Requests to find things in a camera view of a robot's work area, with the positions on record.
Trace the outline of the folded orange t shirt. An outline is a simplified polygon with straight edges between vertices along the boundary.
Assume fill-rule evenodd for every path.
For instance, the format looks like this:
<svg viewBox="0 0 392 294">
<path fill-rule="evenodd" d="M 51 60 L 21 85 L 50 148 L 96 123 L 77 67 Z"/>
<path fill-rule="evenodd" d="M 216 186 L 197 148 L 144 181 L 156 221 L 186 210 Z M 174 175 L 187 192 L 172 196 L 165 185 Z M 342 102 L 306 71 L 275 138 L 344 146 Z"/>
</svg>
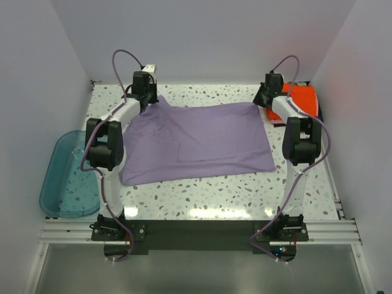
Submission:
<svg viewBox="0 0 392 294">
<path fill-rule="evenodd" d="M 270 121 L 273 119 L 281 119 L 286 123 L 289 117 L 298 116 L 297 112 L 290 105 L 285 103 L 285 98 L 278 98 L 277 100 L 277 111 L 265 108 L 266 117 Z M 290 101 L 293 105 L 296 105 L 296 108 L 300 112 L 318 117 L 319 102 L 315 89 L 312 86 L 308 86 L 305 83 L 293 85 L 290 92 Z"/>
</svg>

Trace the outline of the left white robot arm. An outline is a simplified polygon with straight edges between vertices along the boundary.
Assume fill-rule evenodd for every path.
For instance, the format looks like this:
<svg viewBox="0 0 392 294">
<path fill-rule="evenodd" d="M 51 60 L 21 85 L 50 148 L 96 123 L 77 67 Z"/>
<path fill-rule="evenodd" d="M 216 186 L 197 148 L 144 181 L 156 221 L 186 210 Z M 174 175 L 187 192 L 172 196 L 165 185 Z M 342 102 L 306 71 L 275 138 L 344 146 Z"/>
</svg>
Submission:
<svg viewBox="0 0 392 294">
<path fill-rule="evenodd" d="M 123 90 L 123 101 L 100 118 L 86 123 L 85 151 L 80 170 L 96 174 L 100 209 L 93 226 L 96 233 L 121 240 L 127 233 L 124 205 L 119 195 L 119 172 L 124 160 L 123 129 L 149 104 L 158 102 L 156 69 L 148 64 L 135 71 L 130 92 Z"/>
</svg>

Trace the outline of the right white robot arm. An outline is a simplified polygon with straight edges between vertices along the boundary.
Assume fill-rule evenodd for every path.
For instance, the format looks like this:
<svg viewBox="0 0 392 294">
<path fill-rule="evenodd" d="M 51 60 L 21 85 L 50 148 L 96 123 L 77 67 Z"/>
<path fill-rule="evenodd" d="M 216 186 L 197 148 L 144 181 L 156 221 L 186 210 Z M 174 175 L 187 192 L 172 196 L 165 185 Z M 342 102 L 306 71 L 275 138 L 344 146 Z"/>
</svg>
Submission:
<svg viewBox="0 0 392 294">
<path fill-rule="evenodd" d="M 284 196 L 276 216 L 264 228 L 264 231 L 272 230 L 281 241 L 288 240 L 303 225 L 306 183 L 309 170 L 321 153 L 322 135 L 317 118 L 297 106 L 283 87 L 283 76 L 270 71 L 253 100 L 254 104 L 278 114 L 285 124 L 282 141 L 282 154 L 287 163 Z"/>
</svg>

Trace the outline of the teal plastic bin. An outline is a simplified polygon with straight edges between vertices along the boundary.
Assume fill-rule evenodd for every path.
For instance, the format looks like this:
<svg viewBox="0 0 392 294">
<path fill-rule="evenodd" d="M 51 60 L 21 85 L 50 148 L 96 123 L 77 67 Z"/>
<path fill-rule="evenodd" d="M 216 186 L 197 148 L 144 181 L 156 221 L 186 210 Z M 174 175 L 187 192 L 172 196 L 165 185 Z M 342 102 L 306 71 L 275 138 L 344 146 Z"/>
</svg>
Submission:
<svg viewBox="0 0 392 294">
<path fill-rule="evenodd" d="M 39 197 L 48 217 L 80 218 L 98 212 L 99 187 L 93 171 L 81 171 L 85 132 L 64 134 L 55 144 Z"/>
</svg>

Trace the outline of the aluminium frame rail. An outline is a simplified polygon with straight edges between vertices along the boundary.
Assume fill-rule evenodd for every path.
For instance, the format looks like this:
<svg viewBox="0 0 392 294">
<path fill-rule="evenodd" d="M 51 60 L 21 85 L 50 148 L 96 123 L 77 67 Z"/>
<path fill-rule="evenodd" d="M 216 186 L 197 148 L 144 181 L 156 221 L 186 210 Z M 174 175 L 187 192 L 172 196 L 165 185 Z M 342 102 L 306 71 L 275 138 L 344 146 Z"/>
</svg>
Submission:
<svg viewBox="0 0 392 294">
<path fill-rule="evenodd" d="M 92 243 L 93 219 L 46 219 L 39 242 L 46 244 Z M 360 245 L 362 243 L 354 220 L 309 220 L 306 222 L 309 241 L 306 244 Z"/>
</svg>

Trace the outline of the purple t shirt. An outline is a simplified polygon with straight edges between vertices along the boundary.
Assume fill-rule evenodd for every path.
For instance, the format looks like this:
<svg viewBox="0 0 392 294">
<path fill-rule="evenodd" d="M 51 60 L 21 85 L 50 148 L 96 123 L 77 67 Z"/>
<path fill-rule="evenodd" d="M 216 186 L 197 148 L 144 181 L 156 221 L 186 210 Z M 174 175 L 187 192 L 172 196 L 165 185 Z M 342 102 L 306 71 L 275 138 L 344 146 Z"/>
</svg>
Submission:
<svg viewBox="0 0 392 294">
<path fill-rule="evenodd" d="M 123 140 L 124 186 L 276 169 L 260 111 L 251 102 L 174 107 L 160 96 L 131 119 Z"/>
</svg>

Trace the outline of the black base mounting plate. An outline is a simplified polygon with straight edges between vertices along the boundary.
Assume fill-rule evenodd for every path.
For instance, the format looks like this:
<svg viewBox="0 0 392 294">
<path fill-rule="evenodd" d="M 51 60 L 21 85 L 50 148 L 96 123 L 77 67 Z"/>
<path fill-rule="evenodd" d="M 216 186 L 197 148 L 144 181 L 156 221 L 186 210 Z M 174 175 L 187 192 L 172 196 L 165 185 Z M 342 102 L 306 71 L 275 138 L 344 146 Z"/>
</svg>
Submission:
<svg viewBox="0 0 392 294">
<path fill-rule="evenodd" d="M 265 220 L 125 220 L 119 226 L 109 218 L 89 227 L 92 241 L 104 242 L 105 256 L 146 255 L 149 251 L 255 251 L 249 238 L 278 257 L 294 256 L 294 243 L 309 240 L 307 228 L 266 230 Z"/>
</svg>

